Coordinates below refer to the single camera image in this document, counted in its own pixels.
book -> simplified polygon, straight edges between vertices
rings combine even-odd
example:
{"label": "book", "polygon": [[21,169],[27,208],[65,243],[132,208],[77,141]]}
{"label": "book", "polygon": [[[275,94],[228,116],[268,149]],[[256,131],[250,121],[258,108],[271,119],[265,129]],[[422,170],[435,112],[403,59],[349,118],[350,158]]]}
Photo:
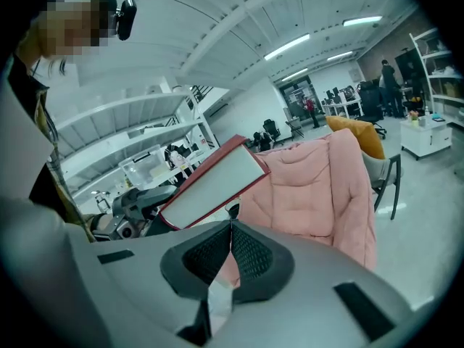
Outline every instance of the book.
{"label": "book", "polygon": [[176,229],[191,227],[269,174],[268,166],[245,147],[246,140],[235,135],[213,152],[159,211],[159,217]]}

white cabinet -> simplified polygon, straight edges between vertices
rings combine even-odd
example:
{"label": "white cabinet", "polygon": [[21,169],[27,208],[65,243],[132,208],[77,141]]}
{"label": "white cabinet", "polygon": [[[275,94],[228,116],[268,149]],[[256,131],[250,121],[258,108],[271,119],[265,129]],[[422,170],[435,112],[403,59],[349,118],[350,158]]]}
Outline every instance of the white cabinet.
{"label": "white cabinet", "polygon": [[425,126],[415,126],[409,120],[400,124],[401,149],[412,152],[417,160],[451,146],[452,129],[447,121],[438,123],[429,118]]}

fluorescent light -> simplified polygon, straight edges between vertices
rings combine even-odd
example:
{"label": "fluorescent light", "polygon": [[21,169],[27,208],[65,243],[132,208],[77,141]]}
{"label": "fluorescent light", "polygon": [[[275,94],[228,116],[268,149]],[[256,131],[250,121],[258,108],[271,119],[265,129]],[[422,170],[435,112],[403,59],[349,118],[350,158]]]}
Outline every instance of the fluorescent light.
{"label": "fluorescent light", "polygon": [[282,51],[285,51],[299,43],[302,43],[303,41],[309,40],[310,34],[307,33],[306,35],[302,36],[301,38],[297,38],[296,40],[290,41],[289,43],[286,43],[284,46],[281,46],[279,49],[276,49],[272,53],[269,53],[268,55],[264,56],[264,59],[267,61],[271,58],[274,58],[276,55],[280,54]]}
{"label": "fluorescent light", "polygon": [[307,68],[301,70],[301,71],[298,71],[296,73],[294,73],[293,75],[290,75],[290,76],[287,76],[286,78],[283,78],[282,81],[287,81],[289,78],[293,78],[294,76],[296,75],[299,75],[300,73],[305,73],[307,71]]}
{"label": "fluorescent light", "polygon": [[370,22],[378,22],[382,19],[381,15],[376,15],[375,17],[366,17],[366,18],[356,18],[354,20],[344,20],[343,26],[353,26],[359,25],[360,23],[370,23]]}
{"label": "fluorescent light", "polygon": [[340,58],[340,57],[345,57],[346,55],[350,55],[352,54],[353,52],[352,51],[347,51],[346,53],[342,53],[342,54],[339,54],[339,55],[334,55],[333,57],[330,57],[330,58],[327,58],[328,61],[331,61],[332,59],[337,59],[337,58]]}

pink quilted coat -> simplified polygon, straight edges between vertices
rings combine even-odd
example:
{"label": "pink quilted coat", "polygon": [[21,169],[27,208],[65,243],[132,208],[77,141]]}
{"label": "pink quilted coat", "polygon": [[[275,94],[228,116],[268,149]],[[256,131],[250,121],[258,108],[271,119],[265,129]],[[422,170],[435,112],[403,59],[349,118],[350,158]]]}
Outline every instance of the pink quilted coat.
{"label": "pink quilted coat", "polygon": [[[257,156],[270,175],[241,195],[238,219],[336,247],[373,269],[374,208],[361,149],[349,129]],[[221,270],[238,276],[229,256]]]}

